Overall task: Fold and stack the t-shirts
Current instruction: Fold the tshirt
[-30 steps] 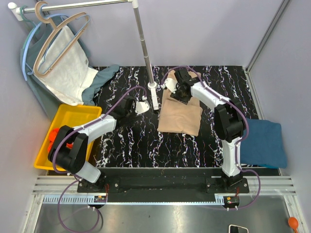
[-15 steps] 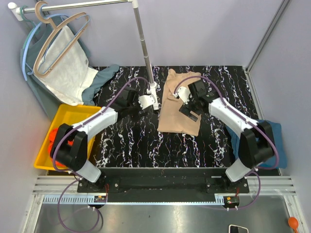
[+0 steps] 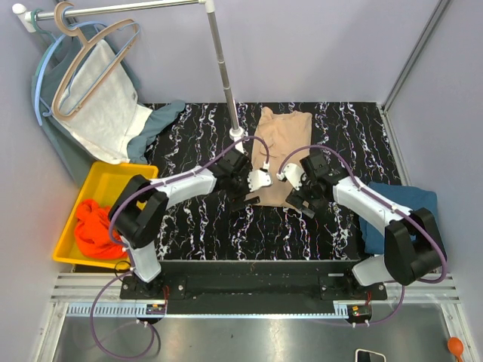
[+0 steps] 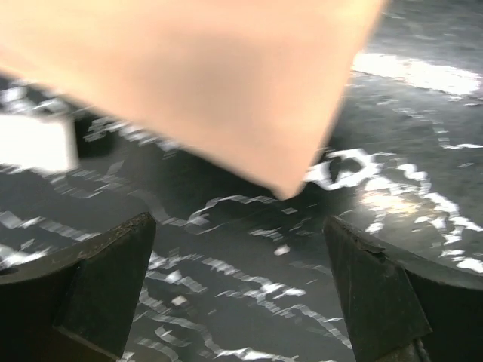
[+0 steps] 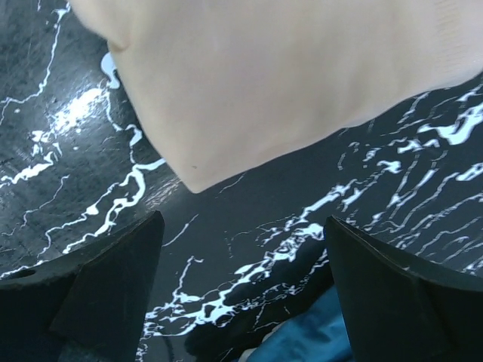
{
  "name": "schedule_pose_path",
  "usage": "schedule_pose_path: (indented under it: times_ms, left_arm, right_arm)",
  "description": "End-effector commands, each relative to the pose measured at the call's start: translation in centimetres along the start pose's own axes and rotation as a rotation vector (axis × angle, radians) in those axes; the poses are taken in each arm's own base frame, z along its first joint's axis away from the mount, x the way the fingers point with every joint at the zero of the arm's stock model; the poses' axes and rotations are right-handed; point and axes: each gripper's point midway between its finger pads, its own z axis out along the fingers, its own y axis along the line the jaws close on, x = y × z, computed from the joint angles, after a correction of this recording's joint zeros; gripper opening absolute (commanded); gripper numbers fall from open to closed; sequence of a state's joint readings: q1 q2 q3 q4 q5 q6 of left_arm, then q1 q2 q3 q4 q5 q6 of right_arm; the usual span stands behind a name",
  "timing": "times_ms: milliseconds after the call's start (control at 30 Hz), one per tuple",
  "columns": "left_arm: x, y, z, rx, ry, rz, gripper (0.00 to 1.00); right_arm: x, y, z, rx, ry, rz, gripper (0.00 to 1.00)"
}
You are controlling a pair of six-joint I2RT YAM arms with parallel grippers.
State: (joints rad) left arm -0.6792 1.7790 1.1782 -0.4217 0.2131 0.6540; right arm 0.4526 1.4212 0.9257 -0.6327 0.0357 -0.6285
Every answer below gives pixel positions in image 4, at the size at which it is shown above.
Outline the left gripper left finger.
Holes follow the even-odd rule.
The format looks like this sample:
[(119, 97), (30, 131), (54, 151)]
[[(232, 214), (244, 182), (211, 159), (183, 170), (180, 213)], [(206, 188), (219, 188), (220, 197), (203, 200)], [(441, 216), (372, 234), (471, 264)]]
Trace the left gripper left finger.
[(1, 271), (3, 361), (117, 361), (156, 233), (149, 213)]

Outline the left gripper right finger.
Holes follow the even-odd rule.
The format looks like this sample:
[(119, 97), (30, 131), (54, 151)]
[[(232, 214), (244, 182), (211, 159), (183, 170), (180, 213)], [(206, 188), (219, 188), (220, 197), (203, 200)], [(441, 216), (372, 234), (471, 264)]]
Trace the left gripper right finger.
[(480, 361), (482, 278), (330, 216), (325, 243), (357, 361)]

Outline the beige t shirt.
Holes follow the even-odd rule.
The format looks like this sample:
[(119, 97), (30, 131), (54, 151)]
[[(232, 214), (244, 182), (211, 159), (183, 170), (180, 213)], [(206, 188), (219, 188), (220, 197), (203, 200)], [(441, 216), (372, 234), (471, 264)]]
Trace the beige t shirt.
[(383, 1), (3, 1), (1, 69), (295, 196)]

